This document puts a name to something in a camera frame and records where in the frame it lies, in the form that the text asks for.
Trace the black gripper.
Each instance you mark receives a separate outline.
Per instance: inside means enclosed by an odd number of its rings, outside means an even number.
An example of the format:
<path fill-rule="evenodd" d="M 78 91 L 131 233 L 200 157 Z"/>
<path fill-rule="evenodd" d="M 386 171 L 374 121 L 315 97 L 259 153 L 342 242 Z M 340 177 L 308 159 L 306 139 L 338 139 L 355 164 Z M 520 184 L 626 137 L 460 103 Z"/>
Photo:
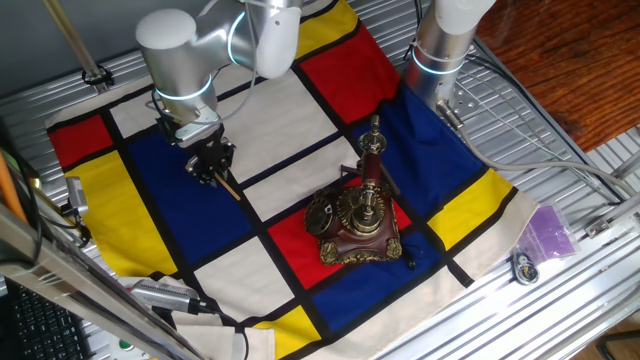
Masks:
<path fill-rule="evenodd" d="M 224 136 L 224 132 L 225 128 L 219 127 L 192 148 L 196 158 L 187 161 L 185 170 L 201 184 L 215 186 L 216 173 L 222 180 L 228 179 L 236 146 Z M 210 168 L 217 168 L 216 173 Z"/>

